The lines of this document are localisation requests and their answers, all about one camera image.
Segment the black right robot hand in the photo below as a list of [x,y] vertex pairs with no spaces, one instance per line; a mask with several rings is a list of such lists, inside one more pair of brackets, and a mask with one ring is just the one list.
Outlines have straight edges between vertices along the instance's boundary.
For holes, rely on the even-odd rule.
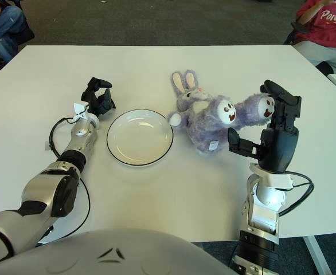
[[277,83],[265,80],[260,91],[275,100],[271,122],[261,133],[260,144],[241,139],[233,128],[228,129],[229,151],[258,160],[261,168],[284,173],[294,155],[299,131],[294,121],[300,116],[302,98],[293,96]]

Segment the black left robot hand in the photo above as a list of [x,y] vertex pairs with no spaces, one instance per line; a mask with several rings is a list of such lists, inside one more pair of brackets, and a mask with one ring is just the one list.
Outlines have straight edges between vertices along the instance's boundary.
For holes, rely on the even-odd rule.
[[[105,88],[102,95],[96,96],[100,88]],[[106,80],[92,77],[87,85],[86,90],[81,95],[81,101],[88,103],[88,112],[95,116],[103,115],[111,109],[115,109],[115,103],[111,98],[110,89],[112,84]]]

